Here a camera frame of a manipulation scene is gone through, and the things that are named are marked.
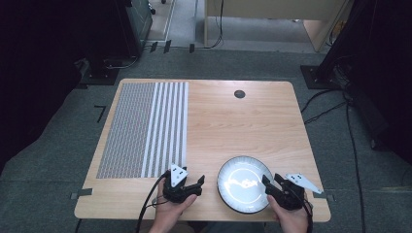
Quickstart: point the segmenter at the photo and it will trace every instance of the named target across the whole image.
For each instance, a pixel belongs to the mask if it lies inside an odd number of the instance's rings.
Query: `black tape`
[[[170,50],[170,44],[172,44],[172,40],[168,40],[166,42],[166,45],[164,46],[164,52],[163,53],[167,53]]]
[[[151,52],[154,52],[156,48],[157,48],[157,42],[154,42],[151,47]]]
[[[104,112],[106,111],[106,106],[100,106],[100,105],[94,105],[94,108],[102,108],[102,112],[100,113],[99,119],[97,120],[97,123],[100,122],[100,119],[102,119]]]
[[[91,194],[93,194],[93,188],[79,189],[78,192],[72,192],[70,199],[76,200],[80,196],[89,196]]]
[[[322,192],[321,194],[319,194],[319,193],[313,192],[313,197],[326,199],[326,193]]]
[[[193,52],[194,52],[194,44],[190,44],[189,53],[193,53]]]

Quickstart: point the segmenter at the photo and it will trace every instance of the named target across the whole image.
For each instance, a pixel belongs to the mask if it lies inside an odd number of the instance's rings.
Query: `black circular hole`
[[[242,99],[246,96],[245,91],[243,90],[236,90],[234,92],[234,96],[236,96],[236,98]]]

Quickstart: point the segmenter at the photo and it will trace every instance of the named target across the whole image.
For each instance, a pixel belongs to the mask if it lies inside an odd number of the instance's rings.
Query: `wooden table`
[[[205,0],[205,47],[208,17],[221,15],[222,1],[223,17],[305,19],[304,27],[315,51],[319,51],[352,0]]]
[[[288,82],[122,80],[106,120],[83,188],[92,195],[81,196],[78,218],[137,219],[156,178],[96,179],[116,105],[124,83],[188,82],[187,184],[205,175],[203,193],[181,216],[181,220],[271,221],[267,207],[253,215],[232,211],[221,199],[217,177],[232,157],[248,155],[263,162],[272,174],[301,173],[323,189],[293,87]],[[243,90],[242,99],[234,96]],[[330,219],[326,199],[314,198],[314,221]],[[145,219],[153,219],[148,208]]]

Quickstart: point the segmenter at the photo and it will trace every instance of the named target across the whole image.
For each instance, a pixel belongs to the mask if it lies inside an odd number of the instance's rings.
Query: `tabletop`
[[[137,178],[102,175],[103,155],[111,134],[114,135],[111,131],[116,123],[117,106],[127,101],[121,99],[121,93],[130,83],[185,84],[187,102],[185,105],[183,98],[182,116],[186,117],[186,133],[180,145],[189,172],[187,184],[196,183],[202,175],[205,183],[202,195],[181,215],[181,220],[273,220],[270,207],[244,215],[231,210],[222,200],[217,187],[218,173],[226,161],[240,155],[258,159],[273,175],[301,173],[323,189],[291,83],[125,79],[119,84],[83,186],[92,188],[92,194],[79,197],[76,217],[137,219],[157,180],[153,173],[143,172],[144,169],[139,170]],[[236,90],[243,91],[244,97],[236,97]],[[306,193],[314,206],[313,220],[328,221],[327,200],[315,198],[310,190]],[[144,219],[154,217],[155,209],[148,208]]]

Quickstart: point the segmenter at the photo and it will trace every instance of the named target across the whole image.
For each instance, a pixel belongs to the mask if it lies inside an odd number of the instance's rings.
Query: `person's arm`
[[[185,202],[176,204],[167,201],[163,195],[163,185],[165,178],[163,178],[157,186],[157,203],[159,205],[155,208],[154,225],[149,233],[166,233],[169,232],[178,221],[179,216],[187,209],[197,198],[195,194],[189,196]]]
[[[304,208],[288,211],[276,202],[272,195],[267,195],[269,205],[274,211],[273,218],[280,221],[284,233],[306,233],[308,230],[308,215]]]

